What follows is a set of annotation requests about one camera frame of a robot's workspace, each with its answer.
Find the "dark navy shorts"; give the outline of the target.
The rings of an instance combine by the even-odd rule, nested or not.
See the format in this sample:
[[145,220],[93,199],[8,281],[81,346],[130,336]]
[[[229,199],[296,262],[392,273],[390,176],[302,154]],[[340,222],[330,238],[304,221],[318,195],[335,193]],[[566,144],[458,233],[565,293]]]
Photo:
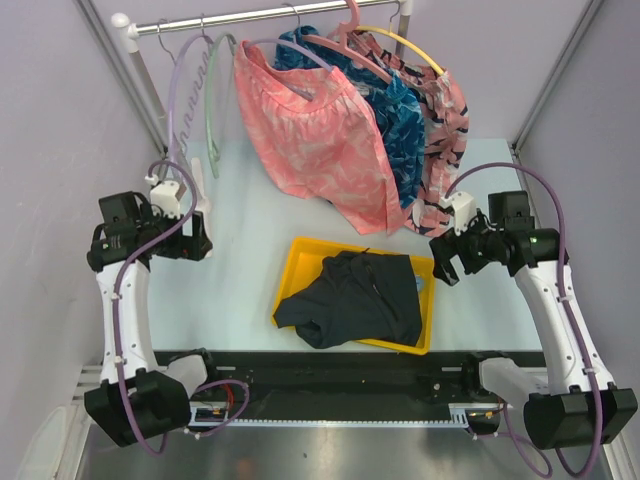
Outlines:
[[414,347],[422,333],[415,276],[407,255],[342,251],[279,302],[275,323],[315,349],[368,339]]

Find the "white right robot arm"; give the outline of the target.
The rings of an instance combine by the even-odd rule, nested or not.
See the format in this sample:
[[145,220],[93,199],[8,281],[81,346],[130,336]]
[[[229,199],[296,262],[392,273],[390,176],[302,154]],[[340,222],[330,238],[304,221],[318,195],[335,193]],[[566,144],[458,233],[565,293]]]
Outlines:
[[524,191],[490,195],[487,213],[465,192],[440,204],[453,225],[430,242],[434,276],[457,284],[453,258],[467,275],[492,262],[505,266],[529,307],[547,369],[540,381],[503,353],[476,353],[461,376],[463,393],[473,401],[493,394],[520,410],[541,450],[611,443],[638,401],[632,389],[616,385],[590,339],[558,231],[536,228]]

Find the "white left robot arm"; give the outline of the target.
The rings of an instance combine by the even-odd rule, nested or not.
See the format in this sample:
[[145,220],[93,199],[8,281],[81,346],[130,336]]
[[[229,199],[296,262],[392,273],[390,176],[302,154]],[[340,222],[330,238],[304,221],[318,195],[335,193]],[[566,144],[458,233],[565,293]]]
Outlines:
[[214,397],[220,374],[196,349],[160,369],[152,347],[148,313],[153,257],[201,261],[212,250],[203,215],[192,232],[139,192],[99,201],[102,224],[94,230],[87,261],[96,275],[104,318],[104,355],[98,387],[84,395],[89,416],[120,447],[187,425],[190,399]]

